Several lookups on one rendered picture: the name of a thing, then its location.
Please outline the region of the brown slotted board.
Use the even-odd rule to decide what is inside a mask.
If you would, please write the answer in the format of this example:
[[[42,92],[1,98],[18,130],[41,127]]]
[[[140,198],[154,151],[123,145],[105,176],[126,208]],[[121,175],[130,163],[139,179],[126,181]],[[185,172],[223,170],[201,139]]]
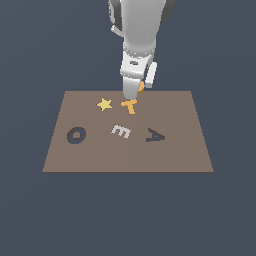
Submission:
[[[102,99],[110,109],[97,106]],[[146,91],[133,115],[123,100],[120,91],[67,91],[43,171],[213,171],[189,91]],[[115,124],[131,130],[128,139],[111,133]]]

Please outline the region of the yellow star block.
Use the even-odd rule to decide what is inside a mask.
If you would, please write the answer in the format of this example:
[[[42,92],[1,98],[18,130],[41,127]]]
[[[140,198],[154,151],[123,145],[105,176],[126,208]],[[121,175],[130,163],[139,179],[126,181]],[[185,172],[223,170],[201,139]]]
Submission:
[[[102,99],[100,103],[97,103],[97,106],[100,107],[102,111],[104,111],[105,109],[110,109],[111,101]]]

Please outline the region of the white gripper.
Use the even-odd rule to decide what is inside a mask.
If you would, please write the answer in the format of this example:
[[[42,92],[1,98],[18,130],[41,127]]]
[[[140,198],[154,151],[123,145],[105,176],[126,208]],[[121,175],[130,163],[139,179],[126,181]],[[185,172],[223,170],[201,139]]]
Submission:
[[[123,94],[127,100],[136,99],[141,81],[144,81],[146,88],[153,86],[157,69],[154,54],[154,50],[144,56],[123,51],[120,75],[123,77]]]

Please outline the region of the orange letter T block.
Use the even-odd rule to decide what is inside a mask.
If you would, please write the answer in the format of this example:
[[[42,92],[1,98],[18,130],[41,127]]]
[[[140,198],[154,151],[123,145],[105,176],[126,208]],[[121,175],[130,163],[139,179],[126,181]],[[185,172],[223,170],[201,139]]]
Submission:
[[[122,107],[127,107],[130,115],[135,113],[134,105],[137,103],[137,100],[126,100],[120,103]]]

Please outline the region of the pale grey letter E block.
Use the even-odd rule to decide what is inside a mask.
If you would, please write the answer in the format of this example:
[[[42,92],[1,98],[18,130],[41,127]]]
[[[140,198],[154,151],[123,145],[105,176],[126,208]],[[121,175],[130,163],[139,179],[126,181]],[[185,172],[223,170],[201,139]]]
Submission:
[[[117,134],[119,136],[124,137],[125,139],[128,139],[131,133],[131,130],[126,127],[115,124],[111,130],[111,133]]]

